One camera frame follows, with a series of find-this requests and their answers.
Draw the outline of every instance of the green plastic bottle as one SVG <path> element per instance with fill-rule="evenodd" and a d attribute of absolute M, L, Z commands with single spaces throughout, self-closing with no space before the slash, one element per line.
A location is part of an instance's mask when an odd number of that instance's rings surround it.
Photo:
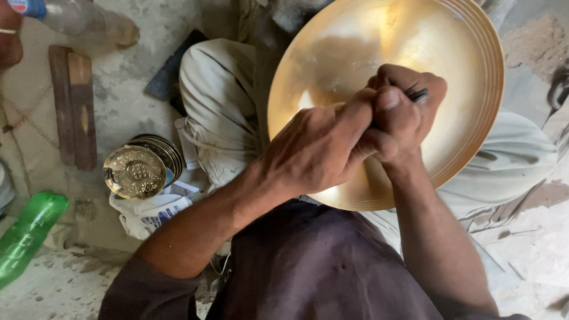
<path fill-rule="evenodd" d="M 35 194 L 0 238 L 0 290 L 22 275 L 69 201 L 51 191 Z"/>

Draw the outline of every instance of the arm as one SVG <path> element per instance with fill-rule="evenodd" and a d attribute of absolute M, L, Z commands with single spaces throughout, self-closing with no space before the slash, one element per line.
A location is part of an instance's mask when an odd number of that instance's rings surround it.
<path fill-rule="evenodd" d="M 196 277 L 221 244 L 295 196 L 344 183 L 372 149 L 358 144 L 372 122 L 376 92 L 343 106 L 301 110 L 267 151 L 225 187 L 178 213 L 136 256 L 174 278 Z"/>
<path fill-rule="evenodd" d="M 400 88 L 413 85 L 427 88 L 429 97 L 412 103 Z M 420 143 L 431 129 L 446 83 L 430 73 L 385 65 L 370 86 L 378 88 L 374 119 L 381 130 L 376 135 L 383 140 L 374 157 L 393 185 L 405 265 L 443 316 L 451 317 L 457 306 L 459 312 L 497 315 L 482 261 L 435 192 L 421 158 Z"/>
<path fill-rule="evenodd" d="M 387 174 L 393 184 L 405 265 L 441 314 L 447 315 L 456 304 L 497 315 L 480 256 L 433 189 L 420 153 L 389 167 Z"/>

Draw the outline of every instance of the clear plastic bottle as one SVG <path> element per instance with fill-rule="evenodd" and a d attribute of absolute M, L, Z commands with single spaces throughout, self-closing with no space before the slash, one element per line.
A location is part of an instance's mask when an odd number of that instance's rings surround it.
<path fill-rule="evenodd" d="M 36 18 L 49 28 L 74 38 L 107 39 L 132 46 L 140 38 L 136 24 L 128 17 L 88 0 L 9 0 L 12 8 Z"/>
<path fill-rule="evenodd" d="M 51 191 L 35 194 L 0 238 L 0 290 L 22 275 L 69 201 Z"/>

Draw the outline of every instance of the wooden block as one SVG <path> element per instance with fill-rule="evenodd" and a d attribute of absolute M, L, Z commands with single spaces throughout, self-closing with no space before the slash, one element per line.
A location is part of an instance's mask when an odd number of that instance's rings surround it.
<path fill-rule="evenodd" d="M 66 165 L 75 164 L 75 137 L 73 129 L 73 107 L 69 84 L 69 66 L 67 55 L 71 48 L 50 46 L 50 69 L 57 117 L 57 136 L 59 137 L 59 154 Z"/>
<path fill-rule="evenodd" d="M 75 166 L 82 171 L 91 171 L 97 167 L 91 59 L 74 53 L 69 53 L 67 57 L 73 104 Z"/>

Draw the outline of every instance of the stack of brass plates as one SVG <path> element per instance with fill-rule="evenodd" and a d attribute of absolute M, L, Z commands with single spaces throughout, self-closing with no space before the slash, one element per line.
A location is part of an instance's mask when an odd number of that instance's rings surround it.
<path fill-rule="evenodd" d="M 166 167 L 152 151 L 124 146 L 112 152 L 103 165 L 105 182 L 125 199 L 147 199 L 164 188 Z"/>
<path fill-rule="evenodd" d="M 105 182 L 123 198 L 147 199 L 178 180 L 182 168 L 174 144 L 155 134 L 141 134 L 107 158 Z"/>
<path fill-rule="evenodd" d="M 298 33 L 281 60 L 269 97 L 270 138 L 303 108 L 347 101 L 384 63 L 447 80 L 446 98 L 422 144 L 432 184 L 440 187 L 486 139 L 504 90 L 500 40 L 471 0 L 332 2 Z M 391 183 L 373 158 L 347 183 L 310 196 L 346 210 L 394 207 Z"/>

